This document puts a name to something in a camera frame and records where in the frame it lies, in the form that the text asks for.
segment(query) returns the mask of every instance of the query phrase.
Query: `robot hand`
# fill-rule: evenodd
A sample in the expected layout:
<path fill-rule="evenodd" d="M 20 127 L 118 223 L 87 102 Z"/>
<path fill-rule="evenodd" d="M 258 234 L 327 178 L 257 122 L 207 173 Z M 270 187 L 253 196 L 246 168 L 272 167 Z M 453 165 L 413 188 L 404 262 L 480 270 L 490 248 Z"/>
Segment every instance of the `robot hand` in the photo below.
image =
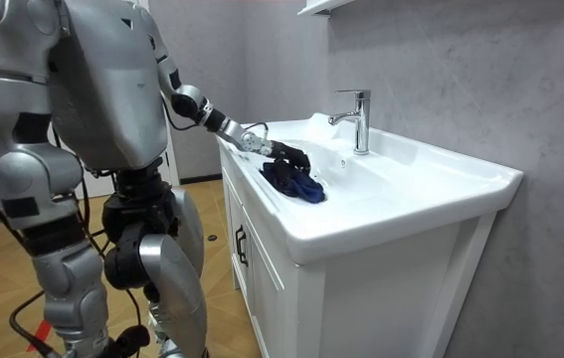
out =
<path fill-rule="evenodd" d="M 300 171 L 310 173 L 310 160 L 303 151 L 274 140 L 272 144 L 273 152 L 269 155 L 270 158 L 286 160 Z"/>

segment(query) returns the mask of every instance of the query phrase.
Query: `faucet handle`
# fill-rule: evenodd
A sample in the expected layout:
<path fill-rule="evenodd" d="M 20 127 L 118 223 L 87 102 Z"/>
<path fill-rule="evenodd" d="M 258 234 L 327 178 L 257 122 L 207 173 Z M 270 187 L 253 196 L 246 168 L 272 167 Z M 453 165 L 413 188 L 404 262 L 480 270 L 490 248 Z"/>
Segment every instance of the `faucet handle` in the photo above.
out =
<path fill-rule="evenodd" d="M 339 89 L 337 93 L 354 92 L 354 98 L 356 100 L 370 99 L 372 90 L 370 89 Z"/>

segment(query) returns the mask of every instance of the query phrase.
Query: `baseboard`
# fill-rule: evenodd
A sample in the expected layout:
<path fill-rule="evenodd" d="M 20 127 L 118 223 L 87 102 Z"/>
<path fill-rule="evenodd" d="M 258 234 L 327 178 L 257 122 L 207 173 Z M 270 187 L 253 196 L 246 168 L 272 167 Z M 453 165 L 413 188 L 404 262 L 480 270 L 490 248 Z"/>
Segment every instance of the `baseboard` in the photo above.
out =
<path fill-rule="evenodd" d="M 221 180 L 222 174 L 203 175 L 199 177 L 183 178 L 180 179 L 180 185 L 203 183 L 205 181 Z"/>

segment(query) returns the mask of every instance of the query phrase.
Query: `cabinet handle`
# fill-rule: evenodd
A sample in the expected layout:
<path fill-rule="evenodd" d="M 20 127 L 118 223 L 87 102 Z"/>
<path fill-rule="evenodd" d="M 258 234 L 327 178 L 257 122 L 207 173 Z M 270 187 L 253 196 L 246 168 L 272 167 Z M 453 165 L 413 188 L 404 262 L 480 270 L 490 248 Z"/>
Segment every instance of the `cabinet handle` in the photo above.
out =
<path fill-rule="evenodd" d="M 238 251 L 238 254 L 240 253 L 240 241 L 239 241 L 239 236 L 240 233 L 244 232 L 244 226 L 240 225 L 240 229 L 235 231 L 235 250 Z"/>
<path fill-rule="evenodd" d="M 238 255 L 240 256 L 240 263 L 246 265 L 246 267 L 249 266 L 249 261 L 246 260 L 246 251 L 242 249 L 242 240 L 246 239 L 246 233 L 244 232 L 244 230 L 242 231 L 242 235 L 238 237 Z"/>

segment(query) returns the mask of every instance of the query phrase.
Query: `wooden floor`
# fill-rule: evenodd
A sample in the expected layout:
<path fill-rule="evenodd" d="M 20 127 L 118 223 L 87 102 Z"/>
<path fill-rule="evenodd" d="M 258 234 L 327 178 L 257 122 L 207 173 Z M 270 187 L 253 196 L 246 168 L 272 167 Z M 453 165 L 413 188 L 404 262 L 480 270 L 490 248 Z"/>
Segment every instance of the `wooden floor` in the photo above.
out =
<path fill-rule="evenodd" d="M 230 270 L 227 224 L 222 182 L 191 184 L 185 186 L 192 194 L 204 226 L 205 238 L 217 235 L 218 240 L 205 240 L 205 266 L 202 286 L 207 298 L 208 335 L 207 345 L 213 358 L 260 357 L 253 326 L 248 317 L 242 295 L 233 290 Z M 101 207 L 105 198 L 91 200 L 92 232 L 101 229 Z M 135 313 L 129 297 L 123 291 L 113 289 L 104 276 L 108 295 L 109 335 L 116 337 L 124 328 L 135 324 Z M 8 325 L 12 310 L 39 290 L 29 257 L 19 247 L 7 230 L 0 226 L 0 358 L 36 357 L 27 353 L 27 343 Z M 144 324 L 147 304 L 141 291 L 134 293 L 140 303 Z M 20 315 L 19 321 L 30 332 L 35 332 L 43 317 L 43 299 L 34 302 Z M 52 332 L 48 343 L 64 352 L 62 341 Z M 151 343 L 140 354 L 145 358 L 157 358 L 158 348 Z"/>

